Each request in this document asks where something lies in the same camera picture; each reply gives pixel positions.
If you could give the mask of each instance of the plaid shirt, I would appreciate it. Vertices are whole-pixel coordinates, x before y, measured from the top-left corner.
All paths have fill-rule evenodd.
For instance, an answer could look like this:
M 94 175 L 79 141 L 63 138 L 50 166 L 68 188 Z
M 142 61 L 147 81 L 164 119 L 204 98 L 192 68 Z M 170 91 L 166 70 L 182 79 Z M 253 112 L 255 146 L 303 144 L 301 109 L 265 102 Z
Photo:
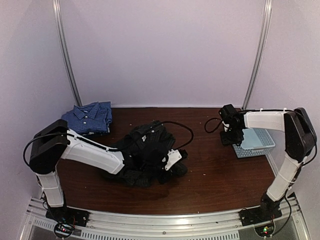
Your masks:
M 86 106 L 74 106 L 61 118 L 68 122 L 68 128 L 78 134 L 107 133 L 112 122 L 111 103 L 93 102 Z

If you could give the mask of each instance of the metal pole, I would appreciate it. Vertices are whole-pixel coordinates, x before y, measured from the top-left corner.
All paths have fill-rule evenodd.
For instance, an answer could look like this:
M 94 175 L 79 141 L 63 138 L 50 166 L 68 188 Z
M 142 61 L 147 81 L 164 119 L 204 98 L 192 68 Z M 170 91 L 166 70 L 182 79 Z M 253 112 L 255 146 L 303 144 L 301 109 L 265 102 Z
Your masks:
M 262 60 L 263 50 L 265 48 L 266 40 L 267 40 L 267 36 L 268 36 L 268 32 L 269 32 L 271 13 L 272 13 L 272 0 L 265 0 L 259 45 L 258 45 L 258 49 L 256 52 L 253 70 L 251 73 L 251 78 L 250 78 L 249 86 L 248 86 L 248 89 L 247 89 L 247 92 L 245 95 L 242 109 L 246 109 L 248 107 L 248 103 L 249 103 L 250 97 L 252 95 L 254 86 L 255 86 L 255 82 L 256 82 L 256 79 L 258 76 L 258 72 L 259 72 L 259 67 L 260 67 L 261 60 Z
M 67 42 L 65 38 L 64 25 L 62 21 L 61 10 L 60 10 L 60 0 L 53 0 L 53 11 L 54 11 L 55 21 L 56 21 L 58 35 L 60 39 L 60 46 L 62 50 L 63 61 L 64 61 L 65 69 L 67 72 L 67 76 L 69 79 L 69 83 L 71 86 L 71 90 L 73 93 L 73 97 L 76 105 L 81 107 L 82 102 L 81 102 L 79 91 L 75 81 L 75 76 L 72 71 L 70 57 L 69 57 L 68 48 L 67 48 Z

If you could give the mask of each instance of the dark wood surface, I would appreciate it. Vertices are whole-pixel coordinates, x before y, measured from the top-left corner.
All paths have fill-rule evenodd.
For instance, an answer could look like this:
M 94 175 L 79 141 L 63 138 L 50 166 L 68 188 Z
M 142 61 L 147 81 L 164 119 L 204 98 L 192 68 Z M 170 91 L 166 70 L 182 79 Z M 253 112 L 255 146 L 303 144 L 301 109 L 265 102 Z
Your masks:
M 208 134 L 204 123 L 218 117 L 217 108 L 115 108 L 111 134 L 95 141 L 108 145 L 138 125 L 171 120 L 193 129 L 194 141 L 185 147 L 183 163 L 188 173 L 149 188 L 129 187 L 101 177 L 99 169 L 61 160 L 57 166 L 67 204 L 72 207 L 126 214 L 208 213 L 256 206 L 274 179 L 265 156 L 238 159 L 232 146 L 224 147 L 219 132 Z M 218 122 L 212 121 L 208 128 Z M 176 137 L 175 146 L 186 142 L 187 130 L 166 125 Z

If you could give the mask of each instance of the gray basket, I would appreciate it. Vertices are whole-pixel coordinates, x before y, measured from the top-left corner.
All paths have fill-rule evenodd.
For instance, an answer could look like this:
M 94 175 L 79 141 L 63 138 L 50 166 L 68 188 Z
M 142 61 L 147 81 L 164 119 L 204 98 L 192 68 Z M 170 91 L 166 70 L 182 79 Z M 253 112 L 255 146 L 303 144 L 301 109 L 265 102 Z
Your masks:
M 266 129 L 246 128 L 243 133 L 244 140 L 241 145 L 232 145 L 238 158 L 266 155 L 276 146 Z

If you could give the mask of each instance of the shirt collar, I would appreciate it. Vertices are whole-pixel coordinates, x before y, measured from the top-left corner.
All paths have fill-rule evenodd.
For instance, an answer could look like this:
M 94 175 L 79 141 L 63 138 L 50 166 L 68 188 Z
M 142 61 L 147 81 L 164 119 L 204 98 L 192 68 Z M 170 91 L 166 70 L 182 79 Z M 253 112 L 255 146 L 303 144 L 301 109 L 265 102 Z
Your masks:
M 88 113 L 84 113 L 83 110 L 81 110 L 81 108 L 83 107 L 78 107 L 78 106 L 74 106 L 73 107 L 73 113 L 74 115 L 80 120 L 83 119 L 85 116 L 88 116 L 91 119 L 94 119 L 96 117 L 96 114 L 99 110 L 99 102 L 95 102 L 93 104 L 90 104 L 93 107 L 91 108 L 91 110 L 88 111 Z

